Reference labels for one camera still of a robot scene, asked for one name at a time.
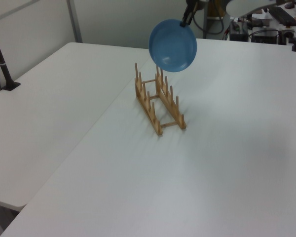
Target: gray wall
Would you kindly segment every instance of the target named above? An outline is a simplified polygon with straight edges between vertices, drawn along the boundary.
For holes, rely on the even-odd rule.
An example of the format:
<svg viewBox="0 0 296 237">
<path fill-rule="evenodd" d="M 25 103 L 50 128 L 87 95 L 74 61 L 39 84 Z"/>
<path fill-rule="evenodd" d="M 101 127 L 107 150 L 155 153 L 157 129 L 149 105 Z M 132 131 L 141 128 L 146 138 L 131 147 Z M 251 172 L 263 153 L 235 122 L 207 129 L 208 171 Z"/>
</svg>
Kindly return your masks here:
<svg viewBox="0 0 296 237">
<path fill-rule="evenodd" d="M 39 0 L 0 20 L 0 48 L 12 79 L 68 42 L 74 34 L 66 0 Z"/>
<path fill-rule="evenodd" d="M 71 0 L 84 43 L 148 48 L 154 26 L 165 19 L 179 19 L 185 0 Z M 204 12 L 197 13 L 203 25 Z M 192 23 L 197 38 L 202 33 Z"/>
</svg>

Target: desk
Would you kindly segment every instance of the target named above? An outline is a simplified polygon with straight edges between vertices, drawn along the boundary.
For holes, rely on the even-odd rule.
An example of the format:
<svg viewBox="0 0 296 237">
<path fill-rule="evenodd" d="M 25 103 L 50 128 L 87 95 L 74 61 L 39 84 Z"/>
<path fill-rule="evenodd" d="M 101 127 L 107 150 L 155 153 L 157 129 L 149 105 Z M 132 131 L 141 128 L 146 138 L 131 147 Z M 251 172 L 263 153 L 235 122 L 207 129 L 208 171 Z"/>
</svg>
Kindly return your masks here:
<svg viewBox="0 0 296 237">
<path fill-rule="evenodd" d="M 146 49 L 69 43 L 0 91 L 0 205 L 20 211 L 148 58 Z"/>
<path fill-rule="evenodd" d="M 186 130 L 158 137 L 129 82 L 2 237 L 296 237 L 296 53 L 197 43 L 165 73 Z"/>
</svg>

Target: electronic equipment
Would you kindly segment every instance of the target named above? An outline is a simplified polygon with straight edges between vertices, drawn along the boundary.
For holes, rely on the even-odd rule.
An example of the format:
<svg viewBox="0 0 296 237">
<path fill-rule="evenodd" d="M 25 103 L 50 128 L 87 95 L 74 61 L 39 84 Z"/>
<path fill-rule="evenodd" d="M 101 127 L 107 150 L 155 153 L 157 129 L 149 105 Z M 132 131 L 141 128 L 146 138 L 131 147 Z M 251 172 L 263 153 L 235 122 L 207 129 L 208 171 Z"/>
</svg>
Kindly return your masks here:
<svg viewBox="0 0 296 237">
<path fill-rule="evenodd" d="M 229 39 L 230 41 L 242 41 L 247 42 L 249 38 L 248 27 L 246 22 L 234 22 L 230 23 L 229 27 Z"/>
<path fill-rule="evenodd" d="M 279 23 L 283 24 L 284 26 L 296 26 L 296 20 L 281 7 L 271 6 L 268 10 L 271 16 L 273 16 Z"/>
<path fill-rule="evenodd" d="M 278 32 L 274 28 L 254 27 L 251 42 L 277 44 Z"/>
</svg>

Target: wooden peg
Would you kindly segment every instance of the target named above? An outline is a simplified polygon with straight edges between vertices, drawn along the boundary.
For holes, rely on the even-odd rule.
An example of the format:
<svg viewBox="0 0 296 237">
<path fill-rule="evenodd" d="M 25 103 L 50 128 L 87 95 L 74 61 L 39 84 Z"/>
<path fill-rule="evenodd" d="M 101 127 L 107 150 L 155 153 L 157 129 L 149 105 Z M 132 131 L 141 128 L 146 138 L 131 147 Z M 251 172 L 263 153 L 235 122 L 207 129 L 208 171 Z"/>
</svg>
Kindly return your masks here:
<svg viewBox="0 0 296 237">
<path fill-rule="evenodd" d="M 177 112 L 179 112 L 179 96 L 176 97 Z"/>
<path fill-rule="evenodd" d="M 168 77 L 166 76 L 166 97 L 168 97 Z"/>
<path fill-rule="evenodd" d="M 144 100 L 146 101 L 147 96 L 146 96 L 146 84 L 143 83 L 143 89 L 144 89 Z"/>
<path fill-rule="evenodd" d="M 138 70 L 137 70 L 137 63 L 135 63 L 135 71 L 136 71 L 136 82 L 138 81 Z"/>
<path fill-rule="evenodd" d="M 142 91 L 143 86 L 142 86 L 142 73 L 139 72 L 139 83 L 140 83 L 140 91 Z"/>
<path fill-rule="evenodd" d="M 153 123 L 155 123 L 156 122 L 156 113 L 154 110 L 154 102 L 151 103 L 151 109 L 152 109 L 152 121 L 153 121 Z"/>
<path fill-rule="evenodd" d="M 171 94 L 171 105 L 173 104 L 173 88 L 170 86 L 170 94 Z"/>
<path fill-rule="evenodd" d="M 162 134 L 161 133 L 161 126 L 160 126 L 160 121 L 158 121 L 158 135 Z"/>
<path fill-rule="evenodd" d="M 147 92 L 147 99 L 148 99 L 148 110 L 151 110 L 151 104 L 150 104 L 150 93 L 149 91 Z"/>
</svg>

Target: wooden dowel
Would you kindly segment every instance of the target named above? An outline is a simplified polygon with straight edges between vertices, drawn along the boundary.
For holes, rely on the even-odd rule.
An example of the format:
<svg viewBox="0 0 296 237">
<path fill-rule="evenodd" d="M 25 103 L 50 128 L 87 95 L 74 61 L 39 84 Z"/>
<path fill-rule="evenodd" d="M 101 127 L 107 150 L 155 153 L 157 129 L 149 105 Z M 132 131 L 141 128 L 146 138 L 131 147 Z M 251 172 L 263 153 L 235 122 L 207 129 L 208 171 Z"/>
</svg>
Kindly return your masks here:
<svg viewBox="0 0 296 237">
<path fill-rule="evenodd" d="M 142 86 L 142 73 L 139 72 L 139 83 L 140 83 L 140 91 L 142 91 L 143 86 Z"/>
<path fill-rule="evenodd" d="M 148 110 L 151 110 L 151 104 L 150 104 L 150 94 L 149 91 L 147 92 L 147 100 L 148 100 Z"/>
<path fill-rule="evenodd" d="M 177 95 L 177 101 L 176 101 L 176 104 L 177 104 L 177 112 L 179 112 L 179 96 Z"/>
<path fill-rule="evenodd" d="M 173 105 L 173 88 L 170 86 L 170 94 L 171 94 L 171 105 Z"/>
<path fill-rule="evenodd" d="M 153 123 L 155 123 L 156 122 L 156 114 L 155 114 L 155 110 L 154 110 L 154 102 L 152 102 L 152 121 L 153 121 Z"/>
<path fill-rule="evenodd" d="M 168 123 L 165 123 L 165 124 L 162 124 L 161 127 L 164 128 L 164 127 L 170 127 L 170 126 L 173 126 L 173 125 L 177 125 L 178 123 L 176 121 L 174 122 L 168 122 Z"/>
<path fill-rule="evenodd" d="M 150 100 L 155 99 L 155 98 L 159 98 L 159 96 L 158 96 L 158 95 L 152 95 L 152 96 L 150 97 Z"/>
<path fill-rule="evenodd" d="M 135 63 L 135 71 L 136 71 L 136 82 L 138 81 L 138 70 L 137 70 L 137 63 Z"/>
<path fill-rule="evenodd" d="M 146 100 L 147 96 L 146 96 L 146 85 L 143 84 L 143 89 L 144 89 L 144 100 Z"/>
<path fill-rule="evenodd" d="M 166 97 L 168 96 L 168 77 L 166 76 Z"/>
<path fill-rule="evenodd" d="M 161 131 L 160 121 L 158 120 L 158 133 Z"/>
<path fill-rule="evenodd" d="M 142 81 L 142 84 L 153 82 L 153 81 L 156 81 L 156 80 L 155 79 L 154 80 L 145 80 L 145 81 Z"/>
</svg>

